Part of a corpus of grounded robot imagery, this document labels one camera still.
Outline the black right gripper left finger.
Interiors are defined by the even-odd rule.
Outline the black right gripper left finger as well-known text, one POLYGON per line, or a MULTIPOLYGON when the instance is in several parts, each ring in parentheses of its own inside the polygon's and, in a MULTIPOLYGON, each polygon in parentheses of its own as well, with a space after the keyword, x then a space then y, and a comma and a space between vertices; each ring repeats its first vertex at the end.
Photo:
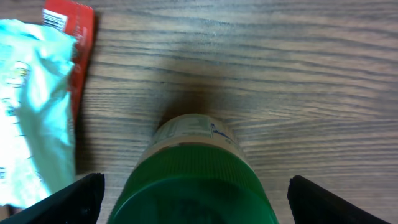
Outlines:
POLYGON ((1 224, 96 224, 104 191, 104 174, 91 173, 1 224))

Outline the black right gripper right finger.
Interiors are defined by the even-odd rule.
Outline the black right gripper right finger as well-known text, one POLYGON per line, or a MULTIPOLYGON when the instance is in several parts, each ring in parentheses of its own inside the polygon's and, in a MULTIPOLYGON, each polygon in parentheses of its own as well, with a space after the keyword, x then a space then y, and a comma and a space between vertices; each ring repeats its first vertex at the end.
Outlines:
POLYGON ((300 175, 290 179, 287 198, 296 224, 388 224, 300 175))

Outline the mint green wipes pack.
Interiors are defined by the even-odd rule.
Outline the mint green wipes pack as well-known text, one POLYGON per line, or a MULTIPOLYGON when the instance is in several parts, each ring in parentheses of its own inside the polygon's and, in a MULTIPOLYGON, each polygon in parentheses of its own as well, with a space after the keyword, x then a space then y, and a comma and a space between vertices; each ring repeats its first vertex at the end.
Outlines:
POLYGON ((1 21, 1 204, 30 207, 75 180, 75 39, 1 21))

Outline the green lid jar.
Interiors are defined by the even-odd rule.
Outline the green lid jar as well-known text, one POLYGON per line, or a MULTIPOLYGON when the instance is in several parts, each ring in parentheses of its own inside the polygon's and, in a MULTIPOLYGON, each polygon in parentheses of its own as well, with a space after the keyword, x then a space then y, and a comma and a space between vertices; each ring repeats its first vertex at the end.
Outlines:
POLYGON ((276 223, 233 133, 203 114, 161 126, 129 176, 110 223, 276 223))

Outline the red sachet stick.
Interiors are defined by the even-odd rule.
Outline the red sachet stick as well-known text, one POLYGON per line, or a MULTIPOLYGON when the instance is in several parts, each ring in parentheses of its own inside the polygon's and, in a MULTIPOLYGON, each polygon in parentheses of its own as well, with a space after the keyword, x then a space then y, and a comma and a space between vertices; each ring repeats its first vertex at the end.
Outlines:
POLYGON ((94 42, 95 12, 91 7, 71 0, 46 0, 42 17, 45 26, 53 27, 76 39, 70 91, 73 119, 77 120, 94 42))

